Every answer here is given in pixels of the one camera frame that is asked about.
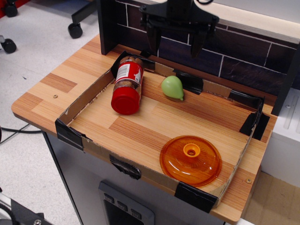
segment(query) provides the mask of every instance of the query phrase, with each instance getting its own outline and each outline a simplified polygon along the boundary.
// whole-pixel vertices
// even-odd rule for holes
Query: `orange plastic lid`
[[[221,156],[210,142],[197,136],[168,141],[160,153],[164,173],[194,187],[211,183],[221,172]]]

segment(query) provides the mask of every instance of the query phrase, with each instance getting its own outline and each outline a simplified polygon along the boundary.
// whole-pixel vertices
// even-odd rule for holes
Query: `black cable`
[[[0,203],[0,209],[3,209],[5,212],[8,213],[8,215],[10,216],[11,218],[11,221],[12,221],[12,224],[13,225],[17,225],[17,220],[15,218],[15,215],[13,214],[13,212],[8,208],[6,207],[5,205],[3,205],[2,203]]]
[[[208,4],[212,3],[214,0],[209,0],[207,2],[201,2],[199,0],[196,0],[196,1],[199,2],[201,5],[208,5]]]
[[[24,128],[28,127],[29,124],[27,124],[26,126],[22,127],[20,130],[23,130]],[[13,137],[14,135],[16,135],[17,132],[14,132],[11,136],[7,137],[6,139],[4,139],[2,142],[0,142],[0,144],[4,143],[5,141],[7,141],[9,138]]]
[[[15,129],[9,129],[5,127],[1,127],[2,130],[8,131],[8,132],[16,132],[16,133],[22,133],[22,134],[39,134],[42,131],[41,130],[15,130]]]

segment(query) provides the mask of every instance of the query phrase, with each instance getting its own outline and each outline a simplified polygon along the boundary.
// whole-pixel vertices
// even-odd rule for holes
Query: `red lid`
[[[117,88],[112,95],[112,108],[117,113],[131,115],[140,107],[139,93],[130,87]]]

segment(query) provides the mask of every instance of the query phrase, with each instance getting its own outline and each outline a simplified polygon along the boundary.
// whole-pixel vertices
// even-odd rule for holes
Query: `dark tile wall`
[[[184,33],[163,31],[159,51],[153,52],[140,26],[141,5],[133,0],[117,1],[119,43],[278,95],[297,44],[218,24],[215,36],[205,42],[195,59],[190,54],[191,37]],[[292,87],[300,90],[300,69]]]

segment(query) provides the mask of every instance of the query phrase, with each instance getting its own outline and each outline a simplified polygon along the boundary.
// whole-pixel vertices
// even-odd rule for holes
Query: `chair caster wheel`
[[[74,39],[80,38],[81,35],[83,34],[83,30],[81,29],[80,23],[79,24],[71,23],[67,29],[71,37]]]
[[[15,4],[6,4],[5,7],[4,7],[4,11],[5,11],[5,14],[8,16],[8,17],[14,17],[18,14],[18,9],[17,7],[15,6]]]
[[[11,39],[5,39],[5,42],[1,43],[3,49],[7,53],[14,53],[17,49],[17,46]]]

